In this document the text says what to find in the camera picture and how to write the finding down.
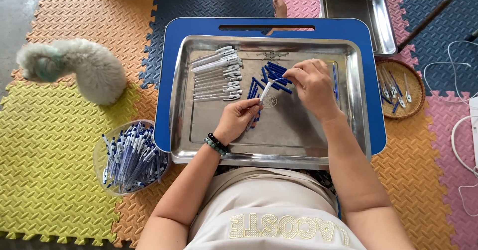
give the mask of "clear plastic bowl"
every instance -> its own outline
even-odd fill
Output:
[[[108,139],[108,141],[110,141],[113,137],[118,137],[121,131],[127,130],[132,124],[136,125],[140,121],[141,121],[142,124],[146,125],[146,128],[149,128],[150,126],[154,126],[154,121],[152,121],[152,120],[138,119],[138,120],[133,120],[131,122],[123,124],[122,126],[116,128],[116,129],[113,129],[113,130],[109,131],[108,133],[105,133],[104,135]],[[105,141],[102,138],[100,138],[95,145],[95,149],[93,150],[93,167],[95,168],[95,173],[96,173],[96,178],[98,180],[98,184],[109,195],[117,196],[117,197],[126,196],[126,195],[129,195],[129,194],[133,194],[133,193],[142,191],[143,189],[151,186],[154,182],[156,182],[156,181],[154,181],[151,184],[149,184],[147,186],[144,186],[143,188],[140,188],[136,191],[132,191],[132,192],[128,192],[128,193],[120,193],[118,186],[107,187],[108,184],[106,184],[106,185],[103,184],[103,171],[104,171],[104,169],[106,167],[106,163],[108,161],[106,153],[107,153],[107,150],[106,150],[106,146],[105,146]],[[169,171],[169,169],[171,167],[171,162],[172,162],[171,157],[168,154],[168,163],[167,163],[166,168],[164,169],[164,171],[161,173],[160,178],[162,178]]]

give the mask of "beaded bracelet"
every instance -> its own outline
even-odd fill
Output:
[[[207,137],[209,137],[209,139],[210,139],[213,143],[215,143],[215,144],[219,147],[219,149],[222,149],[222,150],[223,150],[224,152],[226,152],[226,153],[231,153],[231,150],[230,150],[227,146],[223,145],[216,137],[214,137],[214,135],[212,134],[212,132],[208,133],[208,134],[207,134]]]
[[[226,152],[222,149],[220,149],[215,143],[212,142],[211,139],[209,138],[204,138],[204,142],[207,143],[208,145],[210,145],[212,148],[214,148],[217,152],[219,152],[219,154],[221,155],[226,155]]]

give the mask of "steel tray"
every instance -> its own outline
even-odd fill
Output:
[[[395,35],[386,0],[320,0],[322,18],[354,18],[370,30],[375,56],[397,53]]]
[[[218,124],[229,102],[192,102],[194,74],[188,62],[219,47],[232,45],[244,61],[241,70],[241,100],[247,98],[252,77],[262,78],[261,66],[275,61],[290,68],[305,59],[318,58],[337,67],[338,105],[348,117],[349,125],[370,160],[370,138],[359,47],[347,40],[187,36],[179,49],[173,80],[170,108],[171,153],[176,163],[188,163],[204,143],[207,133]],[[271,89],[275,105],[261,112],[256,128],[243,133],[231,143],[232,153],[222,157],[226,165],[247,165],[296,169],[326,169],[327,141],[317,121],[297,96]]]

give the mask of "fluffy white dog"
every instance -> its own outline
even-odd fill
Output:
[[[29,81],[55,82],[75,73],[81,95],[99,105],[116,102],[126,88],[121,61],[107,48],[85,39],[28,44],[18,51],[17,63]]]

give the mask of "woman's right hand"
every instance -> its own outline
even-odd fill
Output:
[[[327,64],[323,61],[312,59],[297,63],[283,77],[294,83],[303,105],[320,122],[343,115],[336,103]]]

